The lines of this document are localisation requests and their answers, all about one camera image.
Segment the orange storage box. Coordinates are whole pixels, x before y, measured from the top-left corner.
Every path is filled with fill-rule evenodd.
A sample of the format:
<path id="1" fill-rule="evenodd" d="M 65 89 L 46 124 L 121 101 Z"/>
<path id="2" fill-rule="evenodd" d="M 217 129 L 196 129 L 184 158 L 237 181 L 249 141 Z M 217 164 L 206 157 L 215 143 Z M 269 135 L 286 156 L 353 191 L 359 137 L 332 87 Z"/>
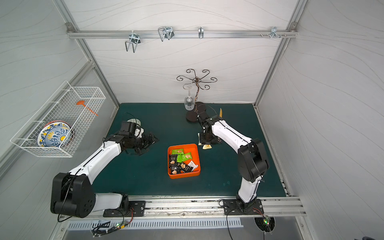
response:
<path id="1" fill-rule="evenodd" d="M 193 161 L 195 164 L 197 164 L 199 167 L 195 169 L 193 172 L 190 173 L 184 173 L 184 174 L 178 174 L 178 175 L 171 175 L 171 169 L 169 168 L 169 155 L 171 155 L 171 151 L 173 149 L 184 149 L 184 154 L 191 153 L 192 154 L 192 160 L 188 160 L 182 163 L 178 163 L 178 165 L 188 165 L 190 161 Z M 196 144 L 186 144 L 186 145 L 178 145 L 178 146 L 171 146 L 168 148 L 168 175 L 171 179 L 181 179 L 181 178 L 189 178 L 189 177 L 195 177 L 198 176 L 201 172 L 201 164 L 200 164 L 200 157 L 198 152 L 198 146 Z"/>

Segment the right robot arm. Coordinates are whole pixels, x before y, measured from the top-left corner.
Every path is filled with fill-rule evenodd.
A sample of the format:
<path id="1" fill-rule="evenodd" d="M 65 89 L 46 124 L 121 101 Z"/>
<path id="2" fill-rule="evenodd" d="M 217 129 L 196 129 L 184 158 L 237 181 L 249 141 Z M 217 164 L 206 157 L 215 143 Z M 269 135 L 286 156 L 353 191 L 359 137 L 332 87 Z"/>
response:
<path id="1" fill-rule="evenodd" d="M 201 144 L 225 142 L 236 152 L 242 176 L 237 200 L 243 205 L 254 202 L 259 184 L 270 168 L 264 143 L 241 134 L 218 115 L 210 117 L 202 112 L 197 115 L 197 120 L 203 129 L 199 135 Z"/>

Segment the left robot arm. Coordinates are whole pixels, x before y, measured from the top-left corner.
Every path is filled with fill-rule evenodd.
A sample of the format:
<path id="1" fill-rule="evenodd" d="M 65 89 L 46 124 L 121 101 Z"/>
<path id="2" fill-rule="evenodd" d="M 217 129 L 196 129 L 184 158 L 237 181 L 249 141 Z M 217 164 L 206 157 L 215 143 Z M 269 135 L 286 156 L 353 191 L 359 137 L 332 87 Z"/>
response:
<path id="1" fill-rule="evenodd" d="M 68 173 L 59 173 L 53 179 L 50 210 L 58 216 L 85 218 L 98 211 L 117 211 L 127 214 L 131 205 L 127 194 L 96 194 L 93 183 L 102 170 L 127 149 L 142 155 L 158 142 L 152 133 L 133 122 L 122 122 L 121 128 L 103 140 L 102 145 L 84 162 Z"/>

